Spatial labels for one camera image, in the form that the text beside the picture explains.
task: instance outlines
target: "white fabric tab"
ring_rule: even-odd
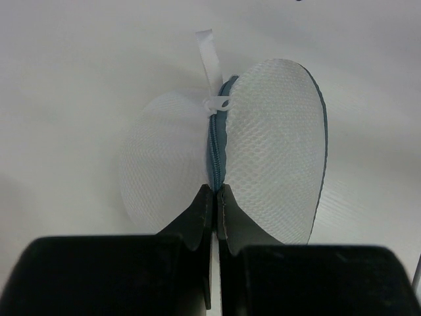
[[[217,111],[228,111],[231,107],[230,103],[225,104],[230,97],[228,96],[212,96],[208,99],[203,100],[203,105],[205,106],[208,116],[216,114]]]
[[[218,95],[224,83],[216,54],[212,30],[196,32],[196,40],[202,57],[203,68],[209,84],[210,96]]]

